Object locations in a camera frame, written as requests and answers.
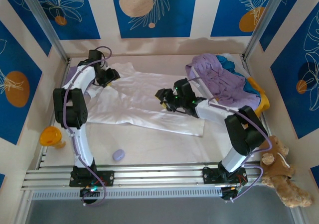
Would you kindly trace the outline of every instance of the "blue cloth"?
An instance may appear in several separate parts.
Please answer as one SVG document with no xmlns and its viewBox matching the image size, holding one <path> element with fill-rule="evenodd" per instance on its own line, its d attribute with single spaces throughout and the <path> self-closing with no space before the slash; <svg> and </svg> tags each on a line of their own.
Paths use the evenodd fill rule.
<svg viewBox="0 0 319 224">
<path fill-rule="evenodd" d="M 217 55 L 217 59 L 219 60 L 219 62 L 221 63 L 222 67 L 225 70 L 227 70 L 227 71 L 229 71 L 237 76 L 243 76 L 242 74 L 235 71 L 235 63 L 234 62 L 228 61 L 227 58 L 224 56 Z M 251 94 L 258 95 L 260 97 L 259 91 L 255 90 L 247 79 L 245 81 L 246 81 L 246 84 L 244 85 L 244 91 L 251 93 Z"/>
</svg>

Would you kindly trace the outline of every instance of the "beige circle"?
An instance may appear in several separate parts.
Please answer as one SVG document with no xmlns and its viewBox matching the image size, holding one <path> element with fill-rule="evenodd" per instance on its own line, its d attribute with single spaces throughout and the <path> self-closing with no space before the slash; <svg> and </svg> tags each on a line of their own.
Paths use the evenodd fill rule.
<svg viewBox="0 0 319 224">
<path fill-rule="evenodd" d="M 130 17 L 148 14 L 153 8 L 153 0 L 119 0 L 122 11 Z"/>
<path fill-rule="evenodd" d="M 151 22 L 151 23 L 149 24 L 149 28 L 154 28 L 154 27 L 155 27 L 155 23 Z"/>
</svg>

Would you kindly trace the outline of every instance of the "yellow sippy cup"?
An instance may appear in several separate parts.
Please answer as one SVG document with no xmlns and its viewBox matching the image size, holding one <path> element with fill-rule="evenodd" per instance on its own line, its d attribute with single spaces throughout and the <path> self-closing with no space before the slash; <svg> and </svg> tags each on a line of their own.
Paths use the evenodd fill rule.
<svg viewBox="0 0 319 224">
<path fill-rule="evenodd" d="M 65 141 L 62 142 L 62 134 L 57 127 L 49 126 L 45 128 L 40 135 L 40 144 L 42 146 L 63 148 L 65 146 Z"/>
</svg>

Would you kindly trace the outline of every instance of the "teddy bear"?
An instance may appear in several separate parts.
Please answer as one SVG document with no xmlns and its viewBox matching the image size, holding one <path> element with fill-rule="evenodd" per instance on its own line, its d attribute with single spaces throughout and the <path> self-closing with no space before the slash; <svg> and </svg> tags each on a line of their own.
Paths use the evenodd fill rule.
<svg viewBox="0 0 319 224">
<path fill-rule="evenodd" d="M 290 180 L 295 170 L 285 160 L 289 152 L 288 147 L 275 136 L 269 138 L 273 147 L 269 151 L 262 152 L 260 161 L 260 166 L 264 169 L 262 184 L 274 188 L 287 207 L 310 206 L 313 203 L 311 195 Z M 265 140 L 260 149 L 267 148 L 269 143 Z"/>
</svg>

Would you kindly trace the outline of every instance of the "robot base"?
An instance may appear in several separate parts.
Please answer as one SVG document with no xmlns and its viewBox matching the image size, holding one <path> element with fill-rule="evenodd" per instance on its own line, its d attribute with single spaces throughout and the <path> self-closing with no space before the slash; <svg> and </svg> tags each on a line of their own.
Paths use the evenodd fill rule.
<svg viewBox="0 0 319 224">
<path fill-rule="evenodd" d="M 247 175 L 244 168 L 239 168 L 233 173 L 227 172 L 221 164 L 218 164 L 218 168 L 203 168 L 203 180 L 204 184 L 235 184 L 240 183 L 237 187 L 225 187 L 222 188 L 222 199 L 230 201 L 238 195 L 238 192 L 247 184 Z"/>
<path fill-rule="evenodd" d="M 104 182 L 106 187 L 112 187 L 114 182 L 114 171 L 97 171 L 96 174 Z M 96 178 L 70 178 L 70 187 L 101 187 L 102 184 Z"/>
</svg>

